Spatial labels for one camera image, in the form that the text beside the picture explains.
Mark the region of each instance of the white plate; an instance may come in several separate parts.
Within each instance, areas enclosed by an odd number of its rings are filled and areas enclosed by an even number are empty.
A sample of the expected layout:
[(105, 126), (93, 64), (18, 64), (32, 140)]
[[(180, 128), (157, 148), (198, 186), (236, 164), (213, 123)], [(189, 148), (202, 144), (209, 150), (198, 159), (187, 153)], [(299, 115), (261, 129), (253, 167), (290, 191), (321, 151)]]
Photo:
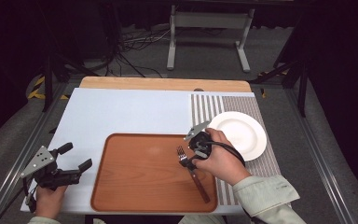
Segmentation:
[(249, 115), (235, 111), (224, 112), (214, 117), (208, 127), (222, 131), (245, 161), (256, 159), (266, 149), (266, 132)]

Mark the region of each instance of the wooden tray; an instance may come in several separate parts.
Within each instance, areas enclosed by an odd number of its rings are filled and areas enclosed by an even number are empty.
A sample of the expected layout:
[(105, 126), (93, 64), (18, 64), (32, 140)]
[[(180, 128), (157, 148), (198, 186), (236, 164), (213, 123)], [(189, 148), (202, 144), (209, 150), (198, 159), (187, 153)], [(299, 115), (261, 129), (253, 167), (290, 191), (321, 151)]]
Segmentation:
[(196, 170), (211, 201), (205, 203), (176, 148), (188, 157), (184, 135), (115, 133), (105, 142), (91, 206), (100, 212), (212, 212), (217, 206), (215, 178)]

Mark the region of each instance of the hand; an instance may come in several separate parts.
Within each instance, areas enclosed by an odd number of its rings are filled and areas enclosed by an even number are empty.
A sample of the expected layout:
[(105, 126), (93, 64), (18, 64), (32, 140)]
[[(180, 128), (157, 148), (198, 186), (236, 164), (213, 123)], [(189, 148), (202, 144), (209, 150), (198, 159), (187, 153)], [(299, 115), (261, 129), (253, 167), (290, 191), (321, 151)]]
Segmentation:
[[(222, 131), (207, 128), (205, 132), (210, 134), (215, 142), (232, 146)], [(193, 164), (197, 168), (208, 171), (217, 178), (228, 182), (231, 186), (251, 175), (240, 160), (217, 145), (212, 145), (212, 153), (207, 160), (193, 160)]]
[(60, 213), (63, 195), (68, 186), (57, 187), (57, 189), (43, 189), (37, 187), (36, 190), (36, 211), (37, 217), (48, 217), (55, 219)]

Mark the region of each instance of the sleeve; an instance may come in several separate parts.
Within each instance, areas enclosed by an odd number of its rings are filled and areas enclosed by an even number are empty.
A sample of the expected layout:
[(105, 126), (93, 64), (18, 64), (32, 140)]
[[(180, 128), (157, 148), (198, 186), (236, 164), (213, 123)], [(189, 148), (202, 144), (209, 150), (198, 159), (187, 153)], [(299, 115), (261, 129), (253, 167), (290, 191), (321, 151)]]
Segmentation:
[(60, 222), (47, 217), (33, 217), (28, 224), (61, 224)]
[(295, 188), (281, 175), (249, 176), (233, 186), (234, 194), (251, 217), (266, 223), (305, 223), (289, 206), (299, 199)]

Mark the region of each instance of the person's left hand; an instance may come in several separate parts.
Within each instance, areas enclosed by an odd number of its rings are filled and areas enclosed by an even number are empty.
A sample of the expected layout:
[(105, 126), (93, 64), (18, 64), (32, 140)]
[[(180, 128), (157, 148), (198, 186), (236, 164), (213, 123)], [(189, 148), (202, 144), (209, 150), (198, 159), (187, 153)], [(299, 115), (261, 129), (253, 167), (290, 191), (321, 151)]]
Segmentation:
[(43, 189), (37, 187), (36, 190), (36, 211), (37, 217), (48, 217), (55, 219), (60, 213), (63, 196), (68, 186), (57, 187), (57, 189)]

